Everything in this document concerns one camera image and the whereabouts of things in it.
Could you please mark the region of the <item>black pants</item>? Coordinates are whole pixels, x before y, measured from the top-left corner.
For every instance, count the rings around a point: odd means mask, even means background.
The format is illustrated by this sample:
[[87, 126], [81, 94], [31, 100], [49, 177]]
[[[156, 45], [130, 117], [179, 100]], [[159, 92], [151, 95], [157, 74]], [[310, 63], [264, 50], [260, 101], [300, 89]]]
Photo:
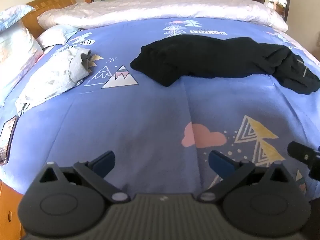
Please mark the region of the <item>black pants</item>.
[[319, 78], [300, 56], [286, 46], [258, 43], [249, 37], [167, 37], [143, 46], [130, 66], [164, 87], [182, 76], [213, 79], [267, 74], [298, 94], [319, 90]]

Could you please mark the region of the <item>blue patterned bed cover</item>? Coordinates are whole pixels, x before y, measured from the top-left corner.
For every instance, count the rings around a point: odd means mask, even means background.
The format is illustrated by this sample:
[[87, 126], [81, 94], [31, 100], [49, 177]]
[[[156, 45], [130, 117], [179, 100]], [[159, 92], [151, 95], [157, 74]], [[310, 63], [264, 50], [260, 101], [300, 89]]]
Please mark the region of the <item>blue patterned bed cover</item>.
[[282, 161], [310, 199], [319, 182], [287, 154], [291, 141], [319, 148], [319, 92], [299, 95], [271, 76], [182, 77], [165, 88], [130, 67], [142, 46], [168, 36], [250, 37], [289, 47], [319, 73], [319, 61], [285, 33], [214, 18], [122, 22], [75, 34], [67, 47], [92, 51], [83, 82], [22, 114], [1, 180], [25, 193], [48, 162], [71, 166], [111, 150], [106, 180], [128, 194], [201, 192], [220, 181], [208, 155], [267, 167]]

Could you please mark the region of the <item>grey folded garment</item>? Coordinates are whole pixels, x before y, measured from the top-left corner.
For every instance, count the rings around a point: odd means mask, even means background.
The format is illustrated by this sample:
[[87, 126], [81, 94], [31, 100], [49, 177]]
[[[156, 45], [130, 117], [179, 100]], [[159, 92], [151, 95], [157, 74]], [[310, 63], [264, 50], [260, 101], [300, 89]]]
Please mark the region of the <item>grey folded garment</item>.
[[29, 79], [16, 100], [18, 115], [77, 86], [90, 73], [91, 50], [68, 48], [52, 56]]

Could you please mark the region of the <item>floral pillow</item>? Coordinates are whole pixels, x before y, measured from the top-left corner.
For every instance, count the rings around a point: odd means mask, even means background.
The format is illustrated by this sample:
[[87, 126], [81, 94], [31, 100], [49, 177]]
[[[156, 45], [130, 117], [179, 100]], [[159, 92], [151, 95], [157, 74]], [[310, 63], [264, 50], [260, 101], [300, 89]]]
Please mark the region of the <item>floral pillow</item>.
[[1, 11], [1, 106], [43, 54], [36, 39], [22, 23], [22, 18], [34, 10], [24, 4]]

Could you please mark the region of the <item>small light blue pillow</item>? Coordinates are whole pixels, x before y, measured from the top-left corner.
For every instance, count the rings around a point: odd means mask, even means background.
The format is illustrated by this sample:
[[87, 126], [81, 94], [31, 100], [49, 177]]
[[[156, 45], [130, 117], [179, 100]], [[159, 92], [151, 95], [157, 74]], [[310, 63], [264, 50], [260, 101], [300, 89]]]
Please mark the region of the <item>small light blue pillow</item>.
[[65, 45], [80, 28], [58, 24], [45, 30], [36, 40], [42, 49], [55, 45]]

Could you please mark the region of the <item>light pink quilt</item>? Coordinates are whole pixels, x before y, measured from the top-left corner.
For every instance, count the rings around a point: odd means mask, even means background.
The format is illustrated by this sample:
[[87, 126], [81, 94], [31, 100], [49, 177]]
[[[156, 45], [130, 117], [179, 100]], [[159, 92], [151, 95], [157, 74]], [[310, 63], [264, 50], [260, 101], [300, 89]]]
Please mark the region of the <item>light pink quilt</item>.
[[67, 24], [80, 29], [103, 27], [120, 22], [159, 18], [218, 18], [251, 22], [286, 32], [283, 18], [253, 0], [116, 0], [76, 3], [50, 9], [38, 16], [38, 24], [49, 29]]

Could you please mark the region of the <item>wooden headboard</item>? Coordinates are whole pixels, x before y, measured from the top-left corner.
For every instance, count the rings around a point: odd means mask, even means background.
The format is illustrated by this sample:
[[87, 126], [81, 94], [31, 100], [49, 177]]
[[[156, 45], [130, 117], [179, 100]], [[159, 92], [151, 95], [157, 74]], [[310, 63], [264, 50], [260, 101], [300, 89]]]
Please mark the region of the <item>wooden headboard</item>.
[[27, 3], [34, 8], [22, 18], [23, 25], [29, 30], [34, 38], [38, 38], [44, 29], [38, 24], [37, 18], [44, 12], [51, 9], [61, 9], [69, 5], [74, 5], [76, 0], [34, 0]]

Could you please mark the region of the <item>wooden bed frame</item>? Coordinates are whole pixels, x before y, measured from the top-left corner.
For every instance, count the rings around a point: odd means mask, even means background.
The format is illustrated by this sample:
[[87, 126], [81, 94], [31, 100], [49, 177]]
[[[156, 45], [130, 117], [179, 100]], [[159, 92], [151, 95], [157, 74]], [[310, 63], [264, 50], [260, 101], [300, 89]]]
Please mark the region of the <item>wooden bed frame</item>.
[[23, 195], [1, 181], [1, 239], [21, 239], [24, 231], [18, 218], [18, 205]]

